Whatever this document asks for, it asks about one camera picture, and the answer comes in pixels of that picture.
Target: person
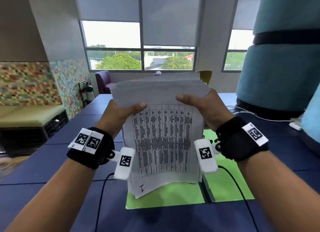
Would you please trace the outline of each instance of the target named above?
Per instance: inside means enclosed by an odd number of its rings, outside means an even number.
[[[234,118],[213,89],[205,98],[178,95],[176,99],[196,107],[214,131]],[[115,138],[126,119],[146,106],[141,103],[120,108],[111,100],[96,127]],[[277,231],[320,231],[320,195],[270,151],[258,152],[237,164]],[[15,217],[6,232],[69,231],[94,174],[94,169],[67,158],[48,183]]]

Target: colorful tiled wall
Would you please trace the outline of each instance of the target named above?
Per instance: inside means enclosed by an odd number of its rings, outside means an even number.
[[[0,105],[61,105],[48,62],[0,62]]]
[[[74,117],[83,108],[78,83],[89,80],[88,65],[85,59],[69,59],[50,62],[62,104],[68,117]]]

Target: hand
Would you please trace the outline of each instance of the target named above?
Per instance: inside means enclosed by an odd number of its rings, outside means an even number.
[[[146,107],[146,103],[141,103],[132,105],[128,108],[121,108],[112,99],[109,101],[108,106],[95,127],[109,133],[112,138],[115,138],[122,129],[127,118],[132,114],[141,112]]]
[[[177,95],[176,99],[183,104],[196,107],[206,124],[213,131],[216,131],[218,127],[234,118],[234,115],[228,110],[214,89],[211,89],[205,98],[197,98],[192,95]]]

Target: roller shade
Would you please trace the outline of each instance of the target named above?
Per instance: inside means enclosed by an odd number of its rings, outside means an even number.
[[[238,0],[233,29],[253,30],[259,5],[260,0]]]
[[[139,22],[139,0],[76,0],[79,18]]]
[[[142,0],[143,44],[195,46],[200,0]]]

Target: beige bench cushion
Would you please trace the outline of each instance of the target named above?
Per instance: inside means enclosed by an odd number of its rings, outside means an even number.
[[[64,111],[62,105],[29,105],[0,117],[0,128],[43,127]]]
[[[20,105],[5,105],[5,106],[0,106],[0,117],[3,117],[9,113],[12,113],[18,109],[23,108],[23,106]]]

